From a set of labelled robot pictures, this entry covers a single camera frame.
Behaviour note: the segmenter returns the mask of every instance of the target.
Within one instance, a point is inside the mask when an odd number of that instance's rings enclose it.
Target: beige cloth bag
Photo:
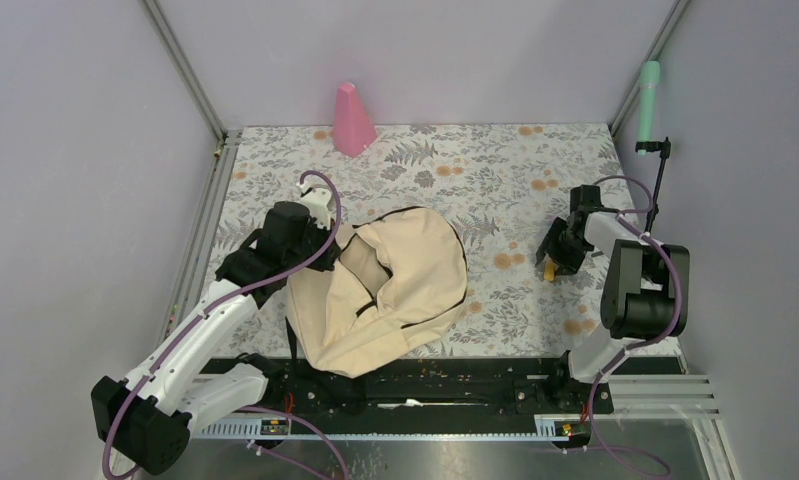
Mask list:
[[[434,210],[411,207],[341,225],[333,272],[287,281],[287,319],[317,370],[355,378],[437,340],[461,315],[467,259]]]

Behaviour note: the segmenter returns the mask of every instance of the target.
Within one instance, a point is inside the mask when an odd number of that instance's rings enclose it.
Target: mint green cylinder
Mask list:
[[[655,112],[655,90],[661,78],[658,62],[646,62],[640,70],[640,119],[638,123],[638,142],[652,140],[652,118]],[[646,150],[638,150],[638,155],[646,155]]]

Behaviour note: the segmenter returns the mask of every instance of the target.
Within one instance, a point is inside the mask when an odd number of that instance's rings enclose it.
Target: table surface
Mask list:
[[[213,242],[205,288],[222,259],[263,222],[308,169],[329,174],[341,194],[344,222],[364,223],[412,205],[440,212],[458,231],[469,265],[468,306],[439,341],[409,356],[558,356],[599,322],[608,268],[588,257],[574,276],[543,281],[535,251],[569,190],[621,174],[603,124],[395,125],[350,158],[334,149],[326,127],[250,127]],[[632,207],[623,181],[603,183],[603,203]],[[275,295],[226,341],[217,356],[258,352],[289,356],[284,296]],[[676,339],[640,354],[679,355]]]

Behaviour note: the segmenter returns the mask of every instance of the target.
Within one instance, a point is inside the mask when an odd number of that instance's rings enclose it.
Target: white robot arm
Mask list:
[[[266,392],[264,373],[245,363],[193,389],[190,386],[219,345],[253,318],[269,297],[284,287],[286,278],[235,295],[210,311],[209,306],[247,285],[300,265],[329,238],[331,192],[307,182],[298,187],[302,191],[299,201],[275,204],[262,228],[225,258],[207,293],[149,357],[121,382],[103,377],[93,388],[96,427],[105,440],[128,392],[148,377],[126,410],[113,445],[149,473],[169,468],[195,432],[244,405],[257,403]],[[332,242],[308,268],[331,270],[339,253]],[[162,356],[163,362],[154,369]]]
[[[537,251],[538,263],[549,258],[557,275],[576,274],[594,248],[611,259],[602,291],[601,324],[584,343],[564,353],[557,371],[545,382],[547,399],[565,410],[585,402],[597,375],[607,381],[622,362],[608,365],[627,353],[627,346],[654,339],[670,328],[679,289],[687,291],[688,250],[655,241],[681,279],[681,285],[674,285],[658,252],[623,227],[617,215],[602,205],[598,186],[576,187],[570,192],[569,217],[555,219]],[[669,335],[678,336],[686,320],[687,299],[682,297],[678,322]]]

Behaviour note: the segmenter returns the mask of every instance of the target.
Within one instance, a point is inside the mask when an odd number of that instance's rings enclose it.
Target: black mounting bracket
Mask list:
[[[664,137],[661,142],[636,142],[635,151],[646,150],[647,152],[659,152],[658,157],[661,163],[658,165],[658,176],[655,179],[655,187],[652,189],[652,210],[646,216],[645,231],[652,231],[652,224],[655,223],[655,216],[658,215],[658,190],[661,189],[661,180],[664,178],[664,166],[667,164],[667,159],[670,158],[670,150],[672,149],[669,137]]]
[[[582,383],[570,375],[570,351],[567,350],[556,361],[555,370],[541,382],[541,394],[545,403],[555,406],[563,413],[582,413],[585,411],[590,396],[591,384]],[[601,383],[596,389],[593,409],[596,413],[614,411],[610,401],[611,392],[607,383]]]

